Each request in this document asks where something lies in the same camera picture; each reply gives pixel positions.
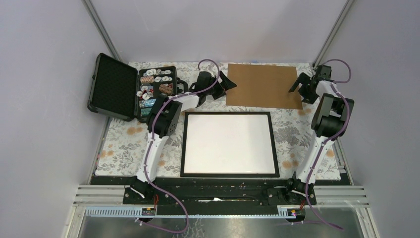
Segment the brown backing board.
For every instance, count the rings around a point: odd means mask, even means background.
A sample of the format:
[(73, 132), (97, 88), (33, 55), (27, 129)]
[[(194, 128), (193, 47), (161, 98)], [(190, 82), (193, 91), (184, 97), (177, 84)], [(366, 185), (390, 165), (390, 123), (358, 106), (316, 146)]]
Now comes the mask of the brown backing board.
[(300, 94), (289, 92), (298, 77), (293, 66), (229, 63), (227, 77), (237, 85), (227, 91), (228, 106), (303, 108)]

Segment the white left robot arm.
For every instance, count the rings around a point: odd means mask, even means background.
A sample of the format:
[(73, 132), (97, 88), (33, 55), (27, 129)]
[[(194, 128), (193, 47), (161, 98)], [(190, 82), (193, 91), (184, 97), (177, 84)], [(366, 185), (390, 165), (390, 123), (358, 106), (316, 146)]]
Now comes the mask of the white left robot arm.
[(188, 91), (176, 95), (159, 95), (147, 116), (147, 146), (135, 178), (129, 185), (134, 198), (147, 204), (155, 198), (153, 181), (157, 176), (160, 154), (169, 137), (175, 132), (181, 112), (201, 106), (208, 95), (218, 99), (226, 91), (237, 87), (222, 71), (213, 76), (207, 71), (199, 72), (197, 81)]

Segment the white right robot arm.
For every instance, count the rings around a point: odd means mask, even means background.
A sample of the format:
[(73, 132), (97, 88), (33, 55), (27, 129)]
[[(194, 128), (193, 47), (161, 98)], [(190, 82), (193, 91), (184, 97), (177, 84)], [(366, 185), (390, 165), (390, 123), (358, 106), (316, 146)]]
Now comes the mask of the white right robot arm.
[(350, 120), (355, 101), (339, 92), (338, 83), (331, 75), (330, 66), (318, 65), (313, 76), (301, 73), (289, 90), (298, 90), (304, 103), (319, 102), (311, 122), (313, 134), (309, 148), (284, 190), (289, 204), (302, 204), (309, 199), (321, 160), (336, 139), (344, 135)]

